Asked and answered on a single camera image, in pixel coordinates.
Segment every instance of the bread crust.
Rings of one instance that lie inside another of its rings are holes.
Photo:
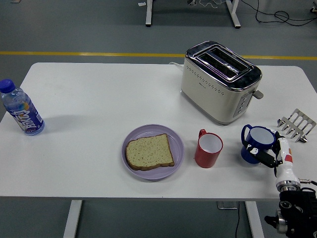
[[[167,139],[167,144],[168,144],[168,150],[169,150],[169,153],[171,155],[171,158],[172,158],[172,162],[170,163],[163,163],[163,164],[156,164],[156,165],[153,165],[153,166],[136,166],[134,164],[132,164],[130,161],[129,161],[129,158],[127,156],[127,148],[129,146],[129,144],[133,141],[137,141],[139,139],[142,139],[142,138],[151,138],[151,137],[156,137],[156,136],[160,136],[160,135],[166,135],[166,139]],[[132,168],[133,170],[142,170],[142,171],[149,171],[149,170],[153,170],[153,169],[156,169],[158,167],[173,167],[175,165],[175,162],[174,162],[174,158],[173,158],[173,155],[172,155],[172,152],[170,150],[170,145],[169,145],[169,141],[168,141],[168,137],[167,137],[167,134],[166,133],[163,133],[163,134],[159,134],[159,135],[156,135],[156,136],[148,136],[148,137],[141,137],[141,138],[138,138],[136,140],[131,140],[129,141],[129,143],[127,144],[127,146],[125,147],[125,158],[126,158],[126,161],[128,163],[128,165],[130,166],[130,168]]]

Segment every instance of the table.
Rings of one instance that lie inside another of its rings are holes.
[[[277,200],[273,169],[249,166],[240,158],[241,129],[248,123],[277,129],[277,119],[295,108],[317,119],[317,94],[298,67],[260,69],[258,89],[264,97],[253,99],[238,120],[220,126],[181,94],[182,71],[175,65],[36,63],[21,87],[46,127],[37,136],[26,136],[5,114],[0,123],[0,196]],[[134,176],[121,157],[125,137],[145,124],[173,129],[185,146],[180,168],[156,182]],[[224,143],[210,169],[193,160],[202,128]],[[302,179],[316,179],[316,141],[317,130],[305,144],[289,139],[294,172]]]
[[[235,28],[240,28],[241,24],[236,14],[239,0],[226,0],[226,4],[231,15],[232,22]],[[153,0],[147,0],[147,16],[145,20],[145,25],[150,27],[152,24],[152,9],[153,9]]]

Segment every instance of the purple plate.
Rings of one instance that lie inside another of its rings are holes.
[[[136,140],[141,137],[156,136],[164,133],[167,134],[170,150],[173,155],[175,165],[173,167],[158,167],[149,171],[131,169],[125,158],[125,147],[129,143],[129,141]],[[162,179],[174,173],[182,164],[184,159],[184,144],[178,134],[176,134],[175,131],[166,126],[157,124],[143,125],[130,132],[130,134],[128,134],[128,136],[125,138],[122,145],[122,159],[128,170],[131,171],[133,174],[149,180]]]

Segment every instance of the slice of bread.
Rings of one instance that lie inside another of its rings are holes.
[[[174,166],[167,134],[131,140],[125,148],[125,156],[133,170],[152,170]]]

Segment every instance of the cup handle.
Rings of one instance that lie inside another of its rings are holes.
[[[206,133],[207,133],[207,132],[206,132],[205,129],[201,129],[201,130],[199,131],[198,138],[201,137],[202,135],[205,135]]]
[[[249,130],[251,130],[251,129],[252,129],[252,126],[249,125],[249,124],[247,124],[247,125],[245,125],[245,126],[242,128],[242,132],[241,132],[241,142],[243,142],[243,141],[246,140],[246,139],[244,138],[246,128],[248,128]]]

